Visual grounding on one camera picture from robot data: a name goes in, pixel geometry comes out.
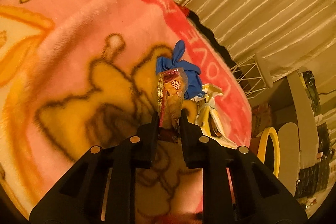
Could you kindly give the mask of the yellow rimmed black trash bin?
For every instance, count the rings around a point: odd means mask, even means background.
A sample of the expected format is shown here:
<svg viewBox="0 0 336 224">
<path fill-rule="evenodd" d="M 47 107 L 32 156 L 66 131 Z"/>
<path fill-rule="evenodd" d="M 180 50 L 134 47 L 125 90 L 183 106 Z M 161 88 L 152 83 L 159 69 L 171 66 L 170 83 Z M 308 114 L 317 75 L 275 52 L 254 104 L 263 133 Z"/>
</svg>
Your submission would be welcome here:
<svg viewBox="0 0 336 224">
<path fill-rule="evenodd" d="M 256 139 L 259 142 L 257 157 L 278 177 L 280 172 L 280 143 L 276 130 L 273 127 L 267 127 L 256 136 Z"/>
</svg>

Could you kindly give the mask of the cream striped satin curtain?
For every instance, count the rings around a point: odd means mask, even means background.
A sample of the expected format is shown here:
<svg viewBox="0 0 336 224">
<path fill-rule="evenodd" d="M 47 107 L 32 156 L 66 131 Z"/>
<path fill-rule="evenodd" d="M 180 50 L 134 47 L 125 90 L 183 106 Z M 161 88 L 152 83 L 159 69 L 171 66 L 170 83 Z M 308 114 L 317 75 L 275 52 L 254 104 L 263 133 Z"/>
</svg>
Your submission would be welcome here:
<svg viewBox="0 0 336 224">
<path fill-rule="evenodd" d="M 175 0 L 197 14 L 231 59 L 255 53 L 278 80 L 335 48 L 335 0 Z"/>
</svg>

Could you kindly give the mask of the yellow white snack bag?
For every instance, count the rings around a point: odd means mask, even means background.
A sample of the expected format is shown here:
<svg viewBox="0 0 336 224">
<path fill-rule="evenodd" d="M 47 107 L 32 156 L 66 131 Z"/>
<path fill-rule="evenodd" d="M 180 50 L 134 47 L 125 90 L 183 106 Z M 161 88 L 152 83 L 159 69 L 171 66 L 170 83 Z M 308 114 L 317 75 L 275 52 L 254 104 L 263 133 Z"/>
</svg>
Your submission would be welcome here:
<svg viewBox="0 0 336 224">
<path fill-rule="evenodd" d="M 204 84 L 202 91 L 191 100 L 197 104 L 195 124 L 198 125 L 203 135 L 214 139 L 221 146 L 236 149 L 238 146 L 224 133 L 215 98 L 223 96 L 220 87 L 213 84 Z"/>
</svg>

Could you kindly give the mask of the pink cartoon fleece blanket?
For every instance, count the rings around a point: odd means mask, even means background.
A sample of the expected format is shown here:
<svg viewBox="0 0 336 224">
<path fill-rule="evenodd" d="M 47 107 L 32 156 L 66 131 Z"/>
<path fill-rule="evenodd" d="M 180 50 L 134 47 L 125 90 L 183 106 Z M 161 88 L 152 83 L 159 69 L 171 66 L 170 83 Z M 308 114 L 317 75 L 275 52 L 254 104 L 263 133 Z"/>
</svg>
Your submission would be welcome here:
<svg viewBox="0 0 336 224">
<path fill-rule="evenodd" d="M 173 0 L 1 0 L 1 186 L 25 218 L 90 147 L 151 121 L 157 58 L 179 40 L 223 91 L 225 134 L 249 145 L 247 99 Z"/>
</svg>

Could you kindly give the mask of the white dressing table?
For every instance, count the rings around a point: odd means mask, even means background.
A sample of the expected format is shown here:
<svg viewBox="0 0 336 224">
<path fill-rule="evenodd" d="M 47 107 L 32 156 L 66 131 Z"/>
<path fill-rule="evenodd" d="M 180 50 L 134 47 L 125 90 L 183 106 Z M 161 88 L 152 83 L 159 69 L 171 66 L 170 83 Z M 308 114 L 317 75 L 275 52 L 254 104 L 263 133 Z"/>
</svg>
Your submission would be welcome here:
<svg viewBox="0 0 336 224">
<path fill-rule="evenodd" d="M 300 71 L 286 76 L 293 98 L 299 135 L 300 169 L 315 165 L 319 147 L 317 124 L 310 101 L 302 84 Z"/>
</svg>

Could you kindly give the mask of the white chair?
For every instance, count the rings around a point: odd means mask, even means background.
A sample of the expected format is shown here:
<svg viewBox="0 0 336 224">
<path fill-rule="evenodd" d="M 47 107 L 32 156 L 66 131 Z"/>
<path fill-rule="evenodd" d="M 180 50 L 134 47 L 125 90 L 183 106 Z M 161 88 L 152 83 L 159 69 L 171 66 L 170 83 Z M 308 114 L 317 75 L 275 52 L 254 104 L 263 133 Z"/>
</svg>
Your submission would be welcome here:
<svg viewBox="0 0 336 224">
<path fill-rule="evenodd" d="M 298 126 L 292 122 L 281 126 L 278 141 L 280 146 L 278 179 L 295 196 L 300 168 Z"/>
</svg>

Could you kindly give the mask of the orange noodle snack packet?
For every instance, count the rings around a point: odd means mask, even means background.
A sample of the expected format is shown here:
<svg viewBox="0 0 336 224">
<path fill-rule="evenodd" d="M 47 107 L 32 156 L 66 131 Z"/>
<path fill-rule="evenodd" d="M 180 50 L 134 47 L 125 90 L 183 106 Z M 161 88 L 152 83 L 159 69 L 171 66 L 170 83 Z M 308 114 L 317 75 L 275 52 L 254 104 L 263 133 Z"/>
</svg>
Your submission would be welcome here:
<svg viewBox="0 0 336 224">
<path fill-rule="evenodd" d="M 183 68 L 169 69 L 158 74 L 159 140 L 178 142 L 178 121 L 187 86 L 188 79 Z"/>
</svg>

